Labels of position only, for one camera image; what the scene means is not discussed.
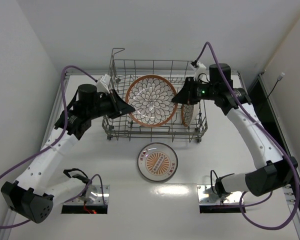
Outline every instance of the plate with floral pattern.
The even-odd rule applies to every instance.
[[[171,102],[177,94],[165,78],[145,75],[135,80],[125,95],[125,102],[135,108],[130,117],[142,126],[159,127],[175,114],[177,103]]]
[[[195,105],[182,104],[181,106],[181,119],[182,124],[185,127],[189,127],[192,122],[195,121],[197,115],[199,114],[200,105],[199,103]]]

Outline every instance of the plate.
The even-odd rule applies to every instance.
[[[175,114],[178,104],[171,100],[176,94],[174,86],[167,79],[145,75],[130,85],[125,102],[135,108],[129,114],[135,122],[142,126],[159,127]]]
[[[197,103],[195,105],[182,104],[181,119],[182,119],[183,126],[185,126],[185,127],[190,126],[190,124],[196,120],[199,110],[200,110],[199,103]]]
[[[137,165],[140,173],[152,182],[164,182],[172,178],[178,168],[176,152],[160,142],[150,143],[139,153]]]

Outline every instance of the wire dish rack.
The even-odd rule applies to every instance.
[[[193,76],[190,61],[185,60],[136,60],[116,59],[118,53],[124,48],[113,48],[111,53],[109,72],[111,76],[110,86],[124,100],[129,86],[144,75],[159,75],[167,79],[176,92],[183,87],[186,77]],[[141,126],[136,123],[129,114],[110,119],[103,118],[102,127],[107,134],[107,139],[112,138],[149,138],[152,139],[184,139],[200,143],[208,129],[206,106],[202,100],[199,113],[190,126],[182,124],[181,104],[178,104],[173,117],[164,125],[158,127]]]

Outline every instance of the cable clip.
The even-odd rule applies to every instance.
[[[47,147],[49,147],[49,148],[51,148],[54,152],[57,152],[58,154],[60,154],[61,156],[65,156],[61,151],[59,151],[55,146],[52,146],[52,145],[50,145],[50,144],[48,144],[48,143],[45,143],[44,144],[45,146],[47,146]]]
[[[251,124],[247,125],[247,127],[251,127],[253,125],[256,125],[256,124],[260,124],[261,122],[259,120],[256,120],[255,122],[252,122]]]

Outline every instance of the white wall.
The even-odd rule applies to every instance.
[[[115,47],[122,58],[193,60],[210,41],[247,85],[300,12],[300,0],[17,1],[58,69],[107,69]]]
[[[300,166],[300,19],[266,68],[263,77],[268,92],[281,72],[285,73],[285,77],[270,99]]]
[[[0,174],[41,146],[59,76],[15,0],[0,0]],[[20,169],[0,181],[13,181]],[[0,192],[0,225],[7,204]]]

